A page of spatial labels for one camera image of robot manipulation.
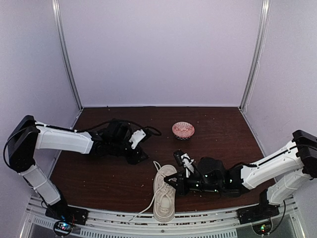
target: ceramic bowl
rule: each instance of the ceramic bowl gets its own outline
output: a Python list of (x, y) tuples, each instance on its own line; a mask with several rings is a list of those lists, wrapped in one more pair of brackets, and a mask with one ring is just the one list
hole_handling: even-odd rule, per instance
[(188, 122), (180, 121), (173, 125), (172, 131), (179, 140), (189, 140), (195, 133), (195, 128)]

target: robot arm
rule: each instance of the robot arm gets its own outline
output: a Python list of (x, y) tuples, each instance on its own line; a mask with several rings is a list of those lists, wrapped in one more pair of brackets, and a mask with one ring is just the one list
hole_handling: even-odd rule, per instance
[(48, 179), (33, 159), (35, 149), (56, 149), (82, 154), (124, 156), (128, 163), (137, 164), (148, 158), (139, 143), (153, 133), (141, 128), (132, 133), (131, 126), (113, 119), (99, 131), (77, 131), (47, 125), (26, 116), (11, 134), (8, 142), (8, 166), (19, 173), (42, 197), (48, 206), (46, 215), (84, 225), (88, 211), (69, 207), (62, 193)]
[(239, 163), (226, 170), (222, 161), (201, 158), (197, 166), (182, 151), (174, 152), (185, 171), (164, 178), (180, 195), (189, 190), (218, 192), (237, 197), (278, 175), (286, 174), (260, 194), (257, 206), (238, 210), (240, 223), (254, 222), (279, 214), (278, 206), (306, 181), (317, 178), (317, 137), (298, 130), (294, 139), (275, 153), (251, 164)]

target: white backdrop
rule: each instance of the white backdrop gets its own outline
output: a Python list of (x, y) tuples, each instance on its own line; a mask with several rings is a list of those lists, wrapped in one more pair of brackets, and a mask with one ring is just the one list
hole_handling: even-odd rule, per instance
[(262, 1), (61, 0), (84, 106), (239, 106)]
[[(298, 129), (317, 136), (317, 1), (272, 1), (260, 70), (246, 116), (264, 152)], [(308, 238), (317, 233), (317, 182), (295, 193)]]
[[(70, 127), (78, 108), (63, 63), (52, 1), (1, 1), (0, 32), (0, 148), (25, 115)], [(56, 150), (37, 150), (34, 158), (48, 174), (55, 155)], [(2, 158), (0, 181), (0, 237), (17, 238), (32, 189)]]

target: dark brown wooden surface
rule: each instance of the dark brown wooden surface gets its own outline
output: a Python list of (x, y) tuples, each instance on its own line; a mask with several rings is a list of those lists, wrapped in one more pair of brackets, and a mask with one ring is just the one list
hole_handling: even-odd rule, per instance
[[(84, 129), (111, 118), (155, 126), (163, 136), (153, 136), (141, 144), (150, 158), (137, 165), (127, 164), (122, 157), (95, 158), (62, 152), (51, 179), (71, 205), (130, 212), (143, 210), (153, 196), (156, 170), (152, 161), (181, 169), (173, 157), (177, 149), (187, 152), (196, 162), (203, 156), (220, 159), (227, 169), (241, 161), (250, 163), (262, 158), (237, 108), (86, 108), (75, 128)], [(171, 128), (177, 121), (187, 121), (195, 127), (195, 134), (189, 141), (178, 141), (173, 137)], [(258, 202), (259, 193), (272, 184), (270, 180), (238, 198), (190, 192), (176, 197), (176, 212), (254, 204)]]

